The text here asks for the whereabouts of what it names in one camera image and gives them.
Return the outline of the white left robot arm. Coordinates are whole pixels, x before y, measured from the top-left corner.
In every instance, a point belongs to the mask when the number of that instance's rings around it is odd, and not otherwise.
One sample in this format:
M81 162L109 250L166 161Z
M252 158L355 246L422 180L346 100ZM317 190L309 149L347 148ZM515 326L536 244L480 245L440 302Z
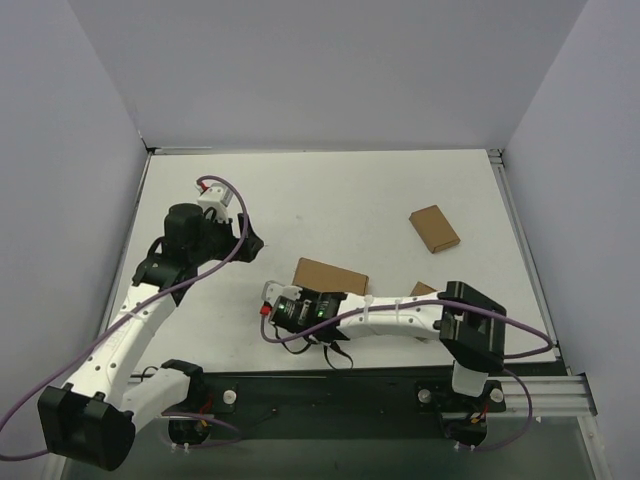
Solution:
M113 471L155 417L170 408L195 413L210 404L203 369L186 361L166 361L134 388L128 382L159 327L204 279L202 265L250 263L263 248L246 211L234 221L216 214L213 207L191 203L169 209L164 234L136 268L119 314L81 355L66 383L40 394L37 408L49 452Z

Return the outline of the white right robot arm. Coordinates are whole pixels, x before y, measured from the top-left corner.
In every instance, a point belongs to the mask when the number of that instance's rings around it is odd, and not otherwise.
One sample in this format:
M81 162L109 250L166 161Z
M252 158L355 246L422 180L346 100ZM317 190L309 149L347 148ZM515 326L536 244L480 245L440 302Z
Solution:
M481 397L488 377L504 367L505 325L496 317L506 310L463 282L427 295L374 297L268 281L262 300L266 322L327 347L373 336L438 341L453 356L456 394Z

